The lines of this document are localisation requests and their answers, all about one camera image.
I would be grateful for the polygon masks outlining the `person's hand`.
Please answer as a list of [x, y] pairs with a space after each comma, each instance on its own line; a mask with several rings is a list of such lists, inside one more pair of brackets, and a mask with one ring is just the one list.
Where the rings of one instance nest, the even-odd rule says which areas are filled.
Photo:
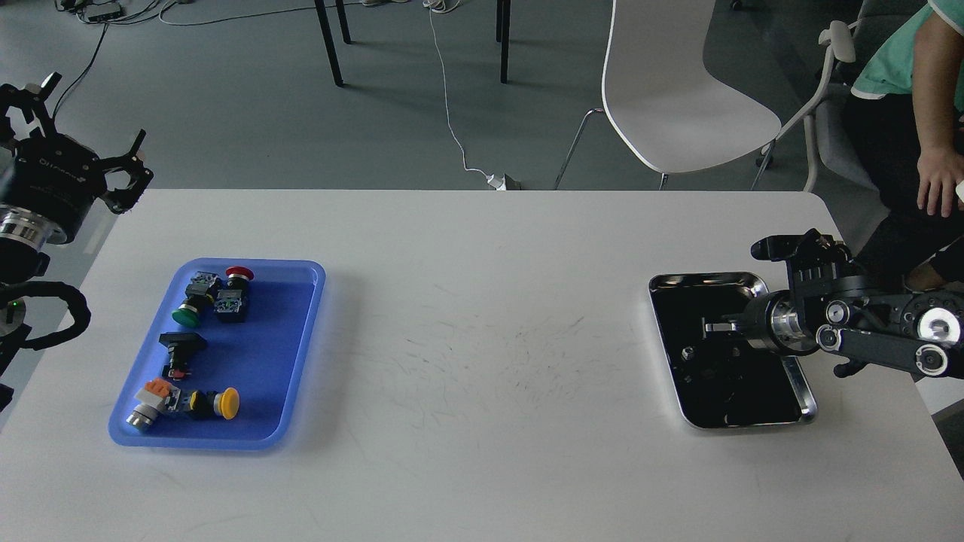
[[926, 147], [918, 159], [917, 206], [927, 215], [950, 218], [956, 203], [956, 188], [963, 178], [962, 154], [950, 147]]

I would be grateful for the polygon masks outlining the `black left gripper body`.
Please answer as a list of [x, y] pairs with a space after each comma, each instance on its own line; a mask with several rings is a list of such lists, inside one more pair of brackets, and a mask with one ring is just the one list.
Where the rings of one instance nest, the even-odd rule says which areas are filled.
[[28, 212], [52, 223], [49, 242], [75, 240], [94, 200], [106, 192], [99, 160], [68, 135], [27, 138], [17, 144], [13, 163], [2, 174], [3, 212]]

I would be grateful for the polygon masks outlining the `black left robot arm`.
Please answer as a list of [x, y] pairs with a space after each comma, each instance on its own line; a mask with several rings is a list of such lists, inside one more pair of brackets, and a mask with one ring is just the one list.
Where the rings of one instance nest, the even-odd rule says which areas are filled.
[[[46, 100], [60, 81], [53, 72], [39, 85], [3, 84], [1, 90], [2, 147], [13, 157], [1, 182], [3, 370], [21, 350], [41, 351], [76, 339], [92, 319], [78, 288], [45, 280], [50, 257], [44, 246], [72, 243], [97, 200], [111, 213], [129, 212], [154, 178], [140, 155], [145, 131], [125, 154], [101, 158], [57, 130]], [[33, 336], [26, 322], [30, 298], [62, 301], [72, 325]]]

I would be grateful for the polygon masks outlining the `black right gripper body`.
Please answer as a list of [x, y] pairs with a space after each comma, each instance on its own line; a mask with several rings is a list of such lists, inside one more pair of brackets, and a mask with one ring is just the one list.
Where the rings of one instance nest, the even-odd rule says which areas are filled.
[[752, 298], [743, 310], [743, 338], [756, 349], [778, 355], [809, 355], [816, 340], [807, 335], [789, 291]]

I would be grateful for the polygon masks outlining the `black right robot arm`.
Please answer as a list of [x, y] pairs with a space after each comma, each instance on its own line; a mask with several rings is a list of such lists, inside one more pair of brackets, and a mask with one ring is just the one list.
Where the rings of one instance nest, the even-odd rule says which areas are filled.
[[703, 319], [703, 335], [743, 340], [781, 356], [819, 351], [843, 358], [844, 378], [869, 364], [919, 377], [962, 378], [962, 295], [881, 287], [832, 236], [768, 236], [755, 260], [784, 262], [788, 288], [752, 298], [743, 311]]

